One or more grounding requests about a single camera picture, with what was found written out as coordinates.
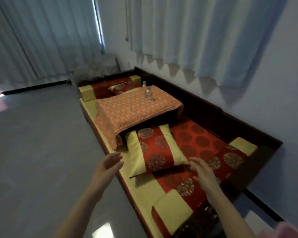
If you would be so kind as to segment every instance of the hand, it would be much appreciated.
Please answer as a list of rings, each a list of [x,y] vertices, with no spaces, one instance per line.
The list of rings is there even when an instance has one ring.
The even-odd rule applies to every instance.
[[[190,170],[197,172],[199,176],[193,176],[193,179],[203,188],[209,203],[212,205],[214,199],[223,194],[214,172],[204,160],[196,157],[191,157],[190,160]]]
[[[89,190],[97,195],[100,200],[103,192],[108,187],[114,176],[123,167],[124,162],[120,161],[122,156],[120,152],[106,155],[95,169],[95,173],[91,179]]]

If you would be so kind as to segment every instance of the curtain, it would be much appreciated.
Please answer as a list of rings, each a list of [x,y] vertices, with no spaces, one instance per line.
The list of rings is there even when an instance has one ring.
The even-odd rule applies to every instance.
[[[240,86],[281,0],[127,0],[131,49]]]
[[[100,61],[93,0],[0,0],[0,16],[1,89],[66,79],[79,64]]]

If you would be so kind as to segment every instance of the black baseboard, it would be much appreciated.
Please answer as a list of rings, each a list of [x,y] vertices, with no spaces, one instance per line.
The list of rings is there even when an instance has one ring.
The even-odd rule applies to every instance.
[[[252,192],[248,189],[243,191],[244,195],[246,195],[251,201],[253,201],[259,208],[261,208],[267,215],[269,215],[273,220],[277,222],[284,221],[282,217],[280,217],[276,212],[274,212],[271,208],[269,208],[264,202],[258,199]]]
[[[58,81],[58,82],[36,85],[36,86],[32,86],[32,87],[19,88],[19,89],[2,92],[2,94],[4,94],[4,95],[17,94],[17,93],[21,93],[21,92],[25,92],[25,91],[36,90],[36,89],[40,89],[40,88],[47,88],[47,87],[52,87],[52,86],[65,84],[65,83],[70,83],[70,81],[63,80],[63,81]]]

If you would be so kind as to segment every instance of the wall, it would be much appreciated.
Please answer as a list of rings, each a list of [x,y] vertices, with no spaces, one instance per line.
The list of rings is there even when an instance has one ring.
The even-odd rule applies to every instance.
[[[239,89],[219,88],[178,65],[137,56],[125,41],[124,0],[99,0],[99,6],[107,52],[118,57],[122,70],[138,65],[284,142],[249,189],[298,227],[298,0],[288,0],[257,71]]]

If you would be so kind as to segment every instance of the floor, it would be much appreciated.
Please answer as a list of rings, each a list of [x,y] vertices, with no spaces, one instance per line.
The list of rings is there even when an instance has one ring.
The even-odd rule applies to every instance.
[[[4,97],[0,112],[0,237],[50,237],[87,187],[104,153],[70,84]],[[250,208],[271,226],[246,196]],[[115,238],[147,237],[114,178],[97,204],[84,237],[110,223]]]

